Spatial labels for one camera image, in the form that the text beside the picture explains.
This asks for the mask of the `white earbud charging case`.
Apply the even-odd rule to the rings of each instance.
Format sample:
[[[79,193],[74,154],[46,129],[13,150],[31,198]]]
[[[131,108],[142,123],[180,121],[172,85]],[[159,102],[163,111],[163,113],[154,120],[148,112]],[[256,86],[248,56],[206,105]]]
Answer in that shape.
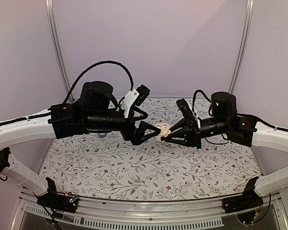
[[[161,141],[162,137],[167,137],[171,134],[171,125],[169,123],[158,123],[154,126],[160,129],[160,133],[154,137],[155,141]]]

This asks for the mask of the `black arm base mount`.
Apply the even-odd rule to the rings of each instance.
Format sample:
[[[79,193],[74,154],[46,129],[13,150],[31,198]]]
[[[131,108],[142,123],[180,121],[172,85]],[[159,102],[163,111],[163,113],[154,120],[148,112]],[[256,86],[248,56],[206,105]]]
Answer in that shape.
[[[226,214],[247,210],[264,204],[262,197],[254,191],[255,183],[258,179],[258,176],[251,178],[247,182],[241,195],[222,199],[222,208]]]

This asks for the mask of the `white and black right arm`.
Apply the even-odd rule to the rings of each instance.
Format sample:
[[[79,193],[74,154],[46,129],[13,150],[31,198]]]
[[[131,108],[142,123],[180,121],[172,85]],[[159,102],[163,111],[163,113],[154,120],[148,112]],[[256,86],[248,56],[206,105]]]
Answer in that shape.
[[[261,118],[240,114],[236,107],[236,97],[228,92],[215,92],[206,100],[210,103],[208,109],[210,118],[200,119],[195,111],[196,90],[189,105],[184,99],[177,100],[177,106],[183,114],[183,119],[168,131],[157,129],[151,133],[158,140],[186,147],[201,148],[201,140],[217,135],[246,147],[266,147],[288,153],[288,128],[271,125]]]

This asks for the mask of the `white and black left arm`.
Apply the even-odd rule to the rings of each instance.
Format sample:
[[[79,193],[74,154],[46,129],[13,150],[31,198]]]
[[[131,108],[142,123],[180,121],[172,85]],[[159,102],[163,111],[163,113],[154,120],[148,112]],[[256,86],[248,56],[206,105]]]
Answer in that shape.
[[[62,198],[53,180],[41,178],[18,161],[11,153],[13,145],[39,140],[60,139],[90,133],[118,131],[125,141],[140,145],[149,139],[145,131],[147,113],[139,107],[149,89],[141,85],[131,89],[120,102],[113,87],[103,81],[87,82],[73,103],[61,103],[36,114],[0,122],[0,174],[30,189],[51,207],[57,208]]]

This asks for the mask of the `purple earbud charging case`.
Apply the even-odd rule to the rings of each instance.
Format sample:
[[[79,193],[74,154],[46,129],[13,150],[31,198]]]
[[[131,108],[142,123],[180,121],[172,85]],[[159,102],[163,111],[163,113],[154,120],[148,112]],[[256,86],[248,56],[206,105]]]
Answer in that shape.
[[[99,138],[105,138],[107,136],[106,133],[98,133]]]

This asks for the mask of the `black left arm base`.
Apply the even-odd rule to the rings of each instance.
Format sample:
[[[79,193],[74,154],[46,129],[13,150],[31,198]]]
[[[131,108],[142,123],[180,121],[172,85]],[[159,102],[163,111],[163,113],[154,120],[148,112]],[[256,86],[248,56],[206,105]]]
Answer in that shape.
[[[59,194],[56,189],[55,182],[46,177],[48,183],[45,195],[37,197],[37,204],[48,207],[50,209],[60,210],[69,213],[76,213],[79,203],[79,196],[71,192]]]

